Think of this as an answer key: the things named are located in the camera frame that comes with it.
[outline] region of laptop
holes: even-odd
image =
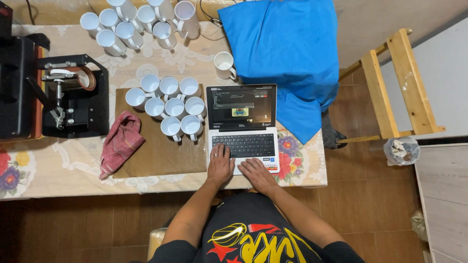
[[[237,165],[258,158],[270,173],[279,172],[276,84],[206,87],[209,153],[218,143],[230,146]]]

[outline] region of heat press machine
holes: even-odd
[[[13,11],[1,2],[0,11],[0,143],[107,135],[107,69],[87,54],[44,57],[11,36]]]

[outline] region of cardboard sheet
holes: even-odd
[[[204,98],[203,85],[201,98]],[[124,110],[135,114],[141,120],[140,134],[146,142],[130,159],[113,175],[113,178],[129,178],[151,175],[175,175],[185,173],[206,172],[205,131],[208,130],[203,122],[203,132],[196,142],[192,142],[187,135],[181,142],[174,140],[161,131],[161,121],[156,120],[144,111],[134,109],[125,102],[125,94],[129,88],[116,90],[116,110],[118,116]]]

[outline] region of laptop keyboard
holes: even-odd
[[[273,134],[213,136],[213,146],[224,143],[231,147],[231,158],[275,156]]]

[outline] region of laptop hinge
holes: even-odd
[[[236,129],[219,129],[220,132],[246,132],[246,131],[265,131],[266,128],[236,128]]]

